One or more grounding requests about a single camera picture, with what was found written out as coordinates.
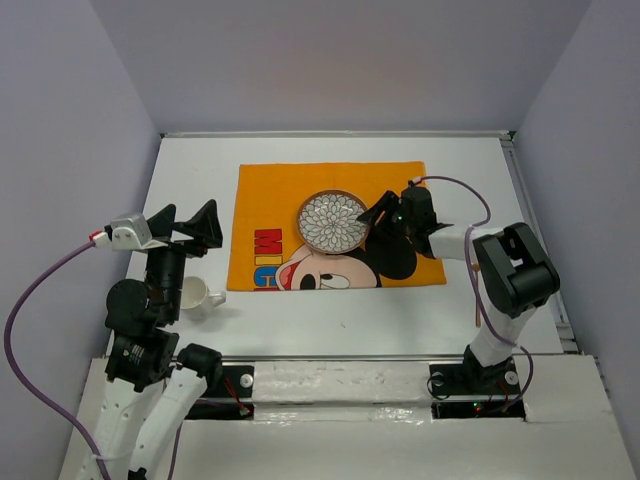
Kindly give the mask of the floral patterned plate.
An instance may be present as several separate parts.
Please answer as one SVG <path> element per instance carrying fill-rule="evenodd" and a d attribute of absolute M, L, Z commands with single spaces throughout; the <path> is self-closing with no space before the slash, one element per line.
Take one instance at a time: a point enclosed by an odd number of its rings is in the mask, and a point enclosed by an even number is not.
<path fill-rule="evenodd" d="M 369 232 L 369 227 L 358 220 L 366 210 L 366 204 L 350 192 L 323 190 L 300 207 L 297 231 L 304 243 L 317 252 L 351 252 L 364 243 Z"/>

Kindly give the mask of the white mug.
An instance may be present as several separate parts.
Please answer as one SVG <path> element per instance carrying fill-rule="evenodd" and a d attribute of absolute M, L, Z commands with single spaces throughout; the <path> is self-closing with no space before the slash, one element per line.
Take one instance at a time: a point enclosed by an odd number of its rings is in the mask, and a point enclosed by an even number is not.
<path fill-rule="evenodd" d="M 210 318 L 215 310 L 226 302 L 224 291 L 211 291 L 204 279 L 185 277 L 182 285 L 181 313 L 193 321 Z"/>

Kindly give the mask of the copper knife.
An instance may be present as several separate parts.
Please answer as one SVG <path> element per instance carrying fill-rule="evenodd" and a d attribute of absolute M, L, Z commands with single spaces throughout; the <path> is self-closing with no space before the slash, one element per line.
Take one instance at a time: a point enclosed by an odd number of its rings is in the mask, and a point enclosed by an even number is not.
<path fill-rule="evenodd" d="M 481 296 L 478 289 L 480 266 L 477 263 L 472 263 L 471 271 L 472 271 L 471 286 L 474 292 L 474 301 L 475 301 L 475 327 L 480 328 L 483 323 L 482 306 L 481 306 L 482 301 L 481 301 Z"/>

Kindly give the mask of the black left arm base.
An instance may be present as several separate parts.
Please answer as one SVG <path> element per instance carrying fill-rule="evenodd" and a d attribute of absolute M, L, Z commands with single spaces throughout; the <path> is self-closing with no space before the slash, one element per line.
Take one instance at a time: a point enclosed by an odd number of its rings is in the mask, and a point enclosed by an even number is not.
<path fill-rule="evenodd" d="M 225 364 L 220 381 L 208 387 L 189 410 L 187 420 L 252 420 L 254 366 Z"/>

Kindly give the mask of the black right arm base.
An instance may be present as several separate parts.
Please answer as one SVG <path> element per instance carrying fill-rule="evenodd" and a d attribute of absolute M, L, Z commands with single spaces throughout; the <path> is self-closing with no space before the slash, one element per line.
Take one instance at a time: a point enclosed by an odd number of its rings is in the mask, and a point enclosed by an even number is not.
<path fill-rule="evenodd" d="M 513 360 L 475 385 L 464 376 L 461 363 L 431 364 L 426 388 L 432 397 L 434 420 L 526 418 Z"/>

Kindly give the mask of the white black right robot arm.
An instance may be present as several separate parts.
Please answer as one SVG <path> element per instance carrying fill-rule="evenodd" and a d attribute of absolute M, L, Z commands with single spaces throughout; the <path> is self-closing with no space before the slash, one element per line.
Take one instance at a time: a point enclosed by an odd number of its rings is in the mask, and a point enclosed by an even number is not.
<path fill-rule="evenodd" d="M 314 196 L 299 210 L 303 245 L 282 265 L 259 267 L 253 288 L 379 288 L 383 280 L 410 279 L 420 257 L 460 260 L 483 323 L 441 385 L 479 393 L 510 371 L 524 325 L 559 290 L 560 278 L 527 224 L 482 233 L 478 225 L 441 223 L 421 183 L 411 181 L 399 194 L 386 191 L 368 210 L 339 201 L 336 193 Z"/>

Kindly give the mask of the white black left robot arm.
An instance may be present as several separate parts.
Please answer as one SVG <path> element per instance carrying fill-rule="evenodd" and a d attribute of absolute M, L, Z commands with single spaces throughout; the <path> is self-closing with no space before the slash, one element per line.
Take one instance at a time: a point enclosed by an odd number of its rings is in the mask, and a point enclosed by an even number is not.
<path fill-rule="evenodd" d="M 151 218 L 131 214 L 93 235 L 99 245 L 146 256 L 144 276 L 114 284 L 106 297 L 113 343 L 104 394 L 80 479 L 150 479 L 192 406 L 215 392 L 222 356 L 205 346 L 177 347 L 187 259 L 221 247 L 215 200 L 187 221 L 169 204 Z"/>

